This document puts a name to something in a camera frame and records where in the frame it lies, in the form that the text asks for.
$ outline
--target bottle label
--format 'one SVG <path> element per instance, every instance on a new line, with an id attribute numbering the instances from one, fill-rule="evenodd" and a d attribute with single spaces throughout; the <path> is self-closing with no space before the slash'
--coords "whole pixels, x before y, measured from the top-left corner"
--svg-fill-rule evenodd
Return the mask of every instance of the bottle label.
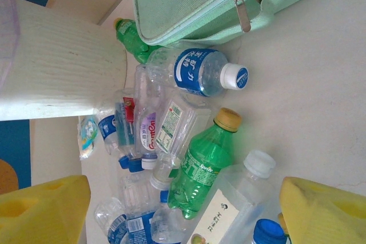
<path id="1" fill-rule="evenodd" d="M 221 169 L 213 166 L 205 165 L 199 160 L 195 159 L 188 149 L 187 154 L 182 161 L 182 171 L 192 180 L 206 185 L 212 186 Z"/>
<path id="2" fill-rule="evenodd" d="M 176 133 L 181 116 L 182 109 L 172 102 L 156 137 L 156 144 L 166 153 L 169 152 L 172 145 L 173 136 Z"/>
<path id="3" fill-rule="evenodd" d="M 154 213 L 145 214 L 141 217 L 127 221 L 128 238 L 130 244 L 152 244 L 151 219 Z"/>
<path id="4" fill-rule="evenodd" d="M 129 106 L 126 103 L 117 103 L 116 106 L 116 129 L 118 134 L 118 143 L 120 146 L 133 145 L 134 141 L 134 127 L 133 127 L 133 111 L 132 111 L 132 121 L 128 118 L 128 110 L 130 110 L 131 104 L 133 104 L 133 99 L 131 99 Z"/>
<path id="5" fill-rule="evenodd" d="M 248 81 L 248 70 L 246 68 L 241 68 L 236 75 L 236 85 L 238 88 L 242 89 L 245 87 Z"/>
<path id="6" fill-rule="evenodd" d="M 229 230 L 239 211 L 218 189 L 187 243 L 218 244 Z"/>
<path id="7" fill-rule="evenodd" d="M 205 57 L 217 50 L 187 49 L 177 58 L 174 66 L 174 79 L 177 86 L 191 94 L 206 96 L 201 91 L 200 68 Z"/>
<path id="8" fill-rule="evenodd" d="M 141 143 L 148 151 L 153 151 L 155 149 L 155 116 L 156 113 L 151 113 L 145 117 L 141 123 Z"/>
<path id="9" fill-rule="evenodd" d="M 102 119 L 98 123 L 98 127 L 103 136 L 103 140 L 108 137 L 108 135 L 116 132 L 116 120 L 114 119 L 114 115 L 110 115 L 104 119 Z"/>
<path id="10" fill-rule="evenodd" d="M 127 237 L 127 227 L 125 215 L 120 215 L 115 221 L 110 225 L 108 230 L 108 242 L 110 244 L 120 244 L 122 240 Z"/>

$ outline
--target blue bottle label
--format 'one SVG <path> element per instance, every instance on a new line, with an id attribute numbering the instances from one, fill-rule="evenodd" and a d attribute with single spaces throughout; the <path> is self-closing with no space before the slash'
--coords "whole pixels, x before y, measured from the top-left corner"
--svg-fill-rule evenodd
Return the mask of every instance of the blue bottle label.
<path id="1" fill-rule="evenodd" d="M 110 244 L 120 244 L 124 237 L 127 237 L 127 227 L 125 215 L 120 215 L 110 225 L 108 230 L 108 242 Z"/>
<path id="2" fill-rule="evenodd" d="M 191 94 L 206 96 L 200 86 L 200 68 L 205 57 L 217 50 L 187 49 L 177 58 L 174 66 L 174 80 L 177 86 Z"/>
<path id="3" fill-rule="evenodd" d="M 114 119 L 114 115 L 110 115 L 104 119 L 102 119 L 98 123 L 98 127 L 103 136 L 103 140 L 107 138 L 108 135 L 116 132 L 116 120 Z"/>
<path id="4" fill-rule="evenodd" d="M 245 87 L 248 81 L 248 70 L 246 68 L 242 68 L 239 70 L 238 74 L 236 75 L 236 85 L 238 88 L 242 89 Z"/>
<path id="5" fill-rule="evenodd" d="M 130 244 L 152 244 L 151 238 L 151 219 L 154 213 L 145 214 L 141 217 L 127 221 L 128 238 Z"/>

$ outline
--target purple label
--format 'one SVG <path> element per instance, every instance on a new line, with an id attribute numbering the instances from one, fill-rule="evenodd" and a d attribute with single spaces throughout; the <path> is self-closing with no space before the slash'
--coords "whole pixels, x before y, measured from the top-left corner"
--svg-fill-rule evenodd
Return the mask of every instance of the purple label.
<path id="1" fill-rule="evenodd" d="M 155 149 L 155 116 L 156 113 L 151 113 L 146 116 L 141 123 L 141 143 L 148 151 L 153 151 Z"/>

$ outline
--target yellow bottle cap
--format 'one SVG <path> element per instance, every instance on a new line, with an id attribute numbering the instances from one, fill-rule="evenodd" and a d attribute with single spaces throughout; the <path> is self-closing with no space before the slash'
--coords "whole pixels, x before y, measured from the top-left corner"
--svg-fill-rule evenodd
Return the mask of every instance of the yellow bottle cap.
<path id="1" fill-rule="evenodd" d="M 279 218 L 279 223 L 280 223 L 285 235 L 289 235 L 288 230 L 287 230 L 287 226 L 286 226 L 286 223 L 285 223 L 284 215 L 282 213 L 279 213 L 278 218 Z"/>
<path id="2" fill-rule="evenodd" d="M 235 133 L 241 124 L 241 116 L 231 109 L 221 108 L 214 122 L 224 130 Z"/>

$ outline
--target white bottle label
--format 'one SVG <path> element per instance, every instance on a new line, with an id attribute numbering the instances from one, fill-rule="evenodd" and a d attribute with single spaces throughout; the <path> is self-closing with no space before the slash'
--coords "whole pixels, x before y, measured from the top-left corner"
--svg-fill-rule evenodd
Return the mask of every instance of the white bottle label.
<path id="1" fill-rule="evenodd" d="M 172 102 L 156 137 L 156 143 L 159 148 L 166 153 L 169 152 L 170 146 L 172 145 L 173 136 L 176 133 L 181 116 L 182 109 Z"/>
<path id="2" fill-rule="evenodd" d="M 188 240 L 188 244 L 218 244 L 239 211 L 218 189 Z"/>

